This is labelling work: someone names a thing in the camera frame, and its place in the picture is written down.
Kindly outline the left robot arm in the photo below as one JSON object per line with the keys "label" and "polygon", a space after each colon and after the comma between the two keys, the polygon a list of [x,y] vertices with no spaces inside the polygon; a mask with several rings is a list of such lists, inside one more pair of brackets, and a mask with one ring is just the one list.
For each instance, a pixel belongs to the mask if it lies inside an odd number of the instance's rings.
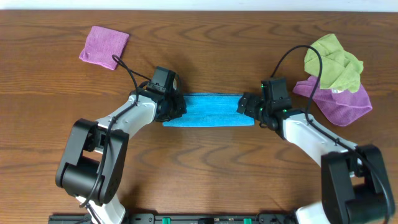
{"label": "left robot arm", "polygon": [[145,125],[182,117],[183,94],[139,89],[104,118],[79,119],[72,126],[55,183],[88,210],[92,223],[122,223],[118,199],[129,140]]}

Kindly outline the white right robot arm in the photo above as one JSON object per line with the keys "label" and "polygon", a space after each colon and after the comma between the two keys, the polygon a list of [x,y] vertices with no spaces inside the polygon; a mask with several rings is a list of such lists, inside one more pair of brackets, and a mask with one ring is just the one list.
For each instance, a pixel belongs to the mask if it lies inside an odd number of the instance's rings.
{"label": "white right robot arm", "polygon": [[388,223],[395,203],[380,150],[331,132],[291,100],[245,93],[237,112],[295,144],[321,168],[322,199],[295,211],[296,223]]}

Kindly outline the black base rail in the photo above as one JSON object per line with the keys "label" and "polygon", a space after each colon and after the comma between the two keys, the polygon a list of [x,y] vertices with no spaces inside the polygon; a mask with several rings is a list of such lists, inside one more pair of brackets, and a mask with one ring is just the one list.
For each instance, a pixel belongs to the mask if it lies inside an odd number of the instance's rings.
{"label": "black base rail", "polygon": [[66,215],[49,216],[49,223],[122,223],[122,224],[297,224],[294,214],[259,213],[257,215],[156,215],[133,213],[120,215]]}

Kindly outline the folded purple cloth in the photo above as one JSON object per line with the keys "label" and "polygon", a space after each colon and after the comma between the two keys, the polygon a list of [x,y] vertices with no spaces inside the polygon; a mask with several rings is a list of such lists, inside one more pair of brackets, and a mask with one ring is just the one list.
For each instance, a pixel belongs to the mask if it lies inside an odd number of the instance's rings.
{"label": "folded purple cloth", "polygon": [[120,57],[128,40],[129,34],[127,33],[93,26],[86,38],[85,46],[79,55],[79,59],[115,70],[117,63],[112,56]]}

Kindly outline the crumpled purple cloth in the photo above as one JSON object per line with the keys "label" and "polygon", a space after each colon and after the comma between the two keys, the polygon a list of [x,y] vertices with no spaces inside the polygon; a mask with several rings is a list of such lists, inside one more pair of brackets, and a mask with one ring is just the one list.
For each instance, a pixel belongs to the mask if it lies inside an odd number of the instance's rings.
{"label": "crumpled purple cloth", "polygon": [[349,90],[322,90],[318,87],[313,101],[328,121],[337,126],[347,126],[373,109],[362,85],[355,93]]}

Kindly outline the blue microfiber cloth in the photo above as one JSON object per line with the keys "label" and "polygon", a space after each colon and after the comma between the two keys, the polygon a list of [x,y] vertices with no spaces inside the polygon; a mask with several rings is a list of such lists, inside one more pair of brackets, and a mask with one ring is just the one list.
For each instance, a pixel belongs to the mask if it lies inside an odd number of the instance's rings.
{"label": "blue microfiber cloth", "polygon": [[242,95],[222,93],[184,94],[187,112],[181,118],[164,122],[163,126],[175,128],[254,126],[253,118],[237,112],[241,97]]}

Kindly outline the green microfiber cloth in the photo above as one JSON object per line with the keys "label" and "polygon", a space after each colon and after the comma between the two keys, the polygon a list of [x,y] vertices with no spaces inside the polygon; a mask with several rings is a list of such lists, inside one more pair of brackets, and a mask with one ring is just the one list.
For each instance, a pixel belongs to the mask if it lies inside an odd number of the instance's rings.
{"label": "green microfiber cloth", "polygon": [[335,34],[327,34],[311,45],[316,51],[307,50],[304,70],[317,77],[322,69],[320,88],[337,91],[359,91],[364,62],[347,52]]}

